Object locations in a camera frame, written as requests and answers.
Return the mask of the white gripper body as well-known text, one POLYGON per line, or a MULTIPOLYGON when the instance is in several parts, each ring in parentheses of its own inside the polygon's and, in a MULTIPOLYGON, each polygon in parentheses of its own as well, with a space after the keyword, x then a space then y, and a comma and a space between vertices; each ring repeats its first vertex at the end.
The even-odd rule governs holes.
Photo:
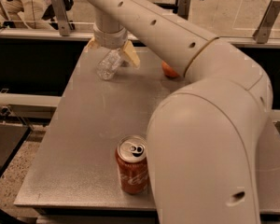
POLYGON ((107 49, 119 49, 127 41, 128 33, 125 28, 115 33, 107 33, 94 27, 94 39, 101 46, 107 49))

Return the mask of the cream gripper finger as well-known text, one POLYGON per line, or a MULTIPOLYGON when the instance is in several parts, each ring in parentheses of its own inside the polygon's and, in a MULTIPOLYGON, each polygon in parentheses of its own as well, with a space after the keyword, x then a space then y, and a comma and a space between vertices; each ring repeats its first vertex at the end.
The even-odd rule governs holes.
POLYGON ((140 67, 140 58, 137 55, 135 47, 130 40, 127 40, 121 48, 121 57, 125 62, 134 68, 140 67))
POLYGON ((98 48, 98 43, 95 39, 95 37, 93 37, 88 44, 85 46, 85 50, 89 50, 89 49, 97 49, 98 48))

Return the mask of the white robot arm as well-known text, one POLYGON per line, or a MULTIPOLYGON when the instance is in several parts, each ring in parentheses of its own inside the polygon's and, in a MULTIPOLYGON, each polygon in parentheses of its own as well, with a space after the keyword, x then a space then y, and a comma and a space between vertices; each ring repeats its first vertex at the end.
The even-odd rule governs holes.
POLYGON ((147 162, 160 224, 260 224, 259 137, 271 81, 230 43, 147 0, 88 0, 187 82, 147 127, 147 162))

